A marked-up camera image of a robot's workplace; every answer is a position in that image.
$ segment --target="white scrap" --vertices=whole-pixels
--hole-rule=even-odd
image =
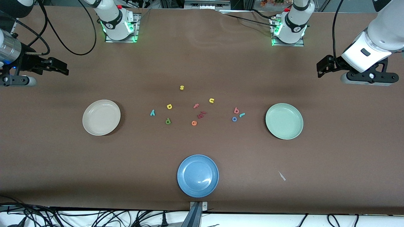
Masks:
[[[279,173],[280,177],[282,177],[283,181],[286,181],[286,178],[282,175],[282,173],[280,173],[279,171],[278,171],[278,173]]]

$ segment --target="plate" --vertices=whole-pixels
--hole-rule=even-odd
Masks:
[[[280,139],[294,139],[303,130],[303,117],[299,110],[286,103],[271,106],[265,122],[269,131]]]
[[[208,156],[192,155],[179,166],[177,181],[185,194],[195,198],[205,197],[216,188],[219,170]]]
[[[95,136],[103,136],[112,132],[119,124],[121,111],[111,100],[93,102],[83,114],[84,129]]]

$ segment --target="light green plate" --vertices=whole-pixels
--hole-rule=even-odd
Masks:
[[[269,131],[280,139],[296,138],[303,130],[303,117],[294,106],[278,103],[265,116]]]

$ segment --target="table surface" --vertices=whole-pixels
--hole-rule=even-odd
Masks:
[[[67,46],[91,47],[82,8],[47,11]],[[49,56],[70,74],[27,72],[37,86],[1,87],[0,193],[45,206],[187,209],[195,199],[179,188],[177,169],[204,154],[220,180],[198,200],[214,211],[402,214],[404,82],[346,85],[342,72],[318,79],[316,63],[332,53],[333,16],[313,14],[302,48],[271,46],[265,25],[213,10],[151,10],[136,44],[104,43],[97,24],[96,48],[86,56],[67,52],[48,28]],[[375,16],[341,13],[337,53]],[[44,19],[35,7],[22,21],[40,31]],[[34,37],[16,32],[24,43]],[[40,41],[33,47],[45,48]],[[390,57],[388,71],[400,74],[403,62]],[[97,137],[84,130],[82,115],[100,99],[115,101],[122,118]],[[276,103],[301,112],[297,138],[280,140],[266,128]],[[246,115],[232,122],[235,107]],[[207,115],[198,120],[200,111]]]

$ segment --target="silver cylinder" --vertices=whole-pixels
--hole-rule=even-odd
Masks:
[[[0,61],[8,65],[20,56],[21,43],[13,38],[10,33],[2,29],[0,31]]]

